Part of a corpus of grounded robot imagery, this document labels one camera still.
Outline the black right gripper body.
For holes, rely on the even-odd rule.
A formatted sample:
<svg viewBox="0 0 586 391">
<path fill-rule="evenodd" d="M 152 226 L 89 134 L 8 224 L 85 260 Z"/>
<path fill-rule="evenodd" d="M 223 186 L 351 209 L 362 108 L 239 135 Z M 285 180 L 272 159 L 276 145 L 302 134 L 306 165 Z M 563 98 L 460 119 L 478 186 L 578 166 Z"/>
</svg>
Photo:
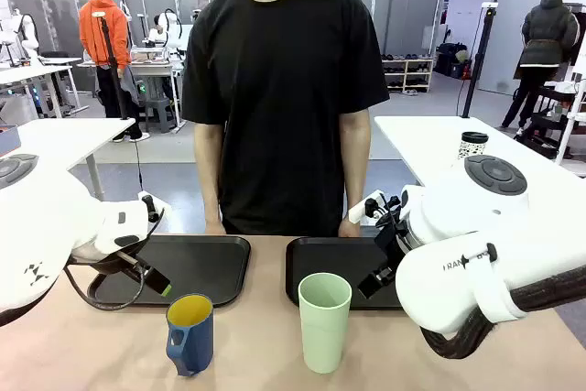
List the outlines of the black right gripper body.
<svg viewBox="0 0 586 391">
<path fill-rule="evenodd" d="M 380 219 L 375 227 L 379 229 L 379 233 L 374 238 L 374 242 L 385 254 L 385 261 L 376 269 L 376 272 L 396 271 L 405 256 L 399 244 L 407 235 L 407 227 L 394 219 Z"/>
</svg>

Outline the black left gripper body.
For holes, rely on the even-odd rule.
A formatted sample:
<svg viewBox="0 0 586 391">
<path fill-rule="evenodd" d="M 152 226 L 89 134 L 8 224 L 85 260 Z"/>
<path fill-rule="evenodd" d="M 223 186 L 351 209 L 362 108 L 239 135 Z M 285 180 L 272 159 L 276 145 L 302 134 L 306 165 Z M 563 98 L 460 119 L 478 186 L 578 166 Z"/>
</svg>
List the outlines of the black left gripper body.
<svg viewBox="0 0 586 391">
<path fill-rule="evenodd" d="M 121 250 L 125 256 L 113 253 L 100 261 L 93 261 L 89 257 L 71 253 L 71 263 L 75 266 L 89 266 L 98 273 L 107 276 L 118 272 L 128 272 L 129 277 L 139 278 L 139 268 L 148 272 L 152 267 L 139 255 L 141 250 L 142 247 L 126 247 Z"/>
</svg>

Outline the person's left hand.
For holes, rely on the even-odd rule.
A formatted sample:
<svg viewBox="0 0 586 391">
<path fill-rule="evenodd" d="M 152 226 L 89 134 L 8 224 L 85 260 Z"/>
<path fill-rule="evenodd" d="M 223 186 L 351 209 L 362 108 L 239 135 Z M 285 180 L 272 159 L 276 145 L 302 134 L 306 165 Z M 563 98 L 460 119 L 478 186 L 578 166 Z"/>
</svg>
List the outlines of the person's left hand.
<svg viewBox="0 0 586 391">
<path fill-rule="evenodd" d="M 345 217 L 340 223 L 338 236 L 341 238 L 360 237 L 361 225 L 359 223 L 352 223 L 347 217 Z"/>
</svg>

